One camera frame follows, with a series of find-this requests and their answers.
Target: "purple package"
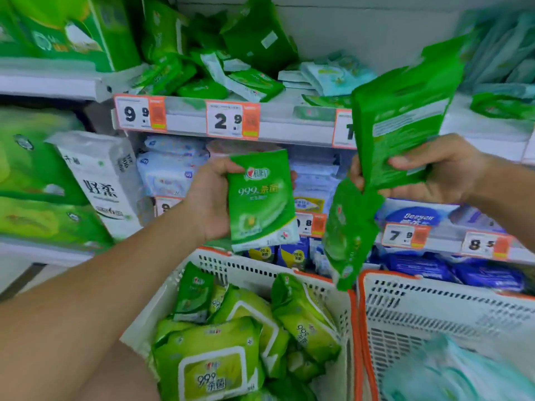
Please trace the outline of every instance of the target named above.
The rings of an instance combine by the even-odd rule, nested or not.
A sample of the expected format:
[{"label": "purple package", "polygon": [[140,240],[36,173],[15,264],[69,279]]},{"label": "purple package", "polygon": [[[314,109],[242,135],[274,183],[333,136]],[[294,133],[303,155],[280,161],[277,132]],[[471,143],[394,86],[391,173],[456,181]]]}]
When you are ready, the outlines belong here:
[{"label": "purple package", "polygon": [[455,276],[466,285],[499,290],[524,291],[526,278],[520,270],[491,264],[458,263],[452,265]]},{"label": "purple package", "polygon": [[440,259],[424,259],[419,256],[387,255],[385,266],[392,272],[422,276],[433,280],[455,282],[448,266]]}]

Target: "white label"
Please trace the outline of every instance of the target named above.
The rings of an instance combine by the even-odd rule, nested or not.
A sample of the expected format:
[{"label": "white label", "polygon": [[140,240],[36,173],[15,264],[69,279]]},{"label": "white label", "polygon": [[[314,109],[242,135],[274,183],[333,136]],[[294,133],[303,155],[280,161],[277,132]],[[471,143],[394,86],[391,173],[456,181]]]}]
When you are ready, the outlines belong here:
[{"label": "white label", "polygon": [[334,123],[333,148],[357,149],[353,132],[353,116],[351,111],[337,110]]},{"label": "white label", "polygon": [[139,131],[152,130],[148,98],[116,96],[115,107],[120,128]]},{"label": "white label", "polygon": [[522,155],[522,163],[525,165],[535,165],[535,131],[531,134],[530,140],[527,142],[524,154]]},{"label": "white label", "polygon": [[461,246],[461,254],[492,259],[494,246],[500,235],[468,231]]},{"label": "white label", "polygon": [[182,200],[183,198],[156,197],[156,216],[162,215]]},{"label": "white label", "polygon": [[314,221],[314,215],[306,214],[303,212],[297,212],[295,215],[297,215],[298,217],[299,235],[304,235],[304,236],[312,235],[312,222]]},{"label": "white label", "polygon": [[414,231],[415,228],[411,225],[388,223],[385,226],[381,243],[384,246],[401,246],[403,248],[411,248]]},{"label": "white label", "polygon": [[206,103],[206,131],[210,136],[243,138],[244,108],[227,102]]},{"label": "white label", "polygon": [[267,34],[267,36],[261,41],[262,46],[264,46],[266,49],[269,48],[271,45],[275,43],[275,41],[279,39],[277,34],[274,31],[271,31]]},{"label": "white label", "polygon": [[373,126],[373,137],[389,134],[390,132],[396,131],[399,128],[403,128],[414,122],[425,120],[426,118],[431,118],[432,116],[444,114],[444,110],[449,104],[449,98],[445,100],[435,101],[431,104],[424,105],[423,107],[413,109],[412,111],[406,112],[390,118],[385,121],[377,122]]}]

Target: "orange and white price tag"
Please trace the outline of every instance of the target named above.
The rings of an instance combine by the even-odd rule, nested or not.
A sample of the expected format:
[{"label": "orange and white price tag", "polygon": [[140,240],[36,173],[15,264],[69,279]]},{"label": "orange and white price tag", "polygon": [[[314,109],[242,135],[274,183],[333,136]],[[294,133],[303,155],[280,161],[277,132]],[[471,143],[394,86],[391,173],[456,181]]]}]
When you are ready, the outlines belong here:
[{"label": "orange and white price tag", "polygon": [[388,222],[381,243],[395,248],[423,249],[431,226]]},{"label": "orange and white price tag", "polygon": [[521,162],[525,165],[535,165],[535,130],[531,134],[530,140],[527,141]]},{"label": "orange and white price tag", "polygon": [[353,132],[353,116],[350,109],[337,109],[332,140],[333,148],[357,149]]},{"label": "orange and white price tag", "polygon": [[167,132],[165,97],[116,94],[113,100],[121,129]]},{"label": "orange and white price tag", "polygon": [[478,258],[506,261],[514,238],[496,232],[467,231],[461,254]]},{"label": "orange and white price tag", "polygon": [[296,212],[298,217],[299,235],[321,238],[325,232],[327,214],[313,214],[311,212]]},{"label": "orange and white price tag", "polygon": [[216,138],[258,140],[260,104],[206,100],[206,133]]},{"label": "orange and white price tag", "polygon": [[164,212],[168,211],[175,205],[177,205],[179,202],[181,202],[184,198],[175,198],[175,197],[155,197],[156,199],[156,216],[162,215]]}]

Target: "white shopping basket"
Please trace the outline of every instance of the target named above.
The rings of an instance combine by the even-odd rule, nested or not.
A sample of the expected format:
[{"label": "white shopping basket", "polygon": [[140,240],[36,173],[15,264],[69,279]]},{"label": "white shopping basket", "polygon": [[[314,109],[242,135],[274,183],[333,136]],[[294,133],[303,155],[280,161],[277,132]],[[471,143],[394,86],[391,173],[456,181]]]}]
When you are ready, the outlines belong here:
[{"label": "white shopping basket", "polygon": [[299,272],[242,256],[212,249],[197,249],[173,273],[150,303],[125,331],[121,340],[146,357],[158,320],[169,315],[175,305],[180,271],[190,261],[217,277],[220,284],[232,283],[270,298],[278,273],[293,273],[323,299],[342,337],[342,351],[336,362],[329,362],[326,374],[311,383],[319,401],[358,401],[362,399],[363,363],[357,327],[356,295],[338,291],[328,278]]},{"label": "white shopping basket", "polygon": [[358,279],[363,399],[384,399],[380,385],[385,370],[435,333],[489,357],[496,355],[489,346],[495,341],[514,346],[515,338],[535,338],[534,299],[396,272],[364,271]]}]

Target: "forearm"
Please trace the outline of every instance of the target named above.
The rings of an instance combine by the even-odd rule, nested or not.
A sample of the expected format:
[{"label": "forearm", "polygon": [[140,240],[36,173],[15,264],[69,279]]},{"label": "forearm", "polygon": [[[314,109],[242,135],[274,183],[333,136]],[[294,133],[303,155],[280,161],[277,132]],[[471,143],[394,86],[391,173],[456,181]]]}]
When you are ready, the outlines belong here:
[{"label": "forearm", "polygon": [[487,170],[466,203],[478,208],[535,252],[535,172],[489,156]]},{"label": "forearm", "polygon": [[187,204],[106,253],[0,305],[0,399],[69,399],[203,243]]}]

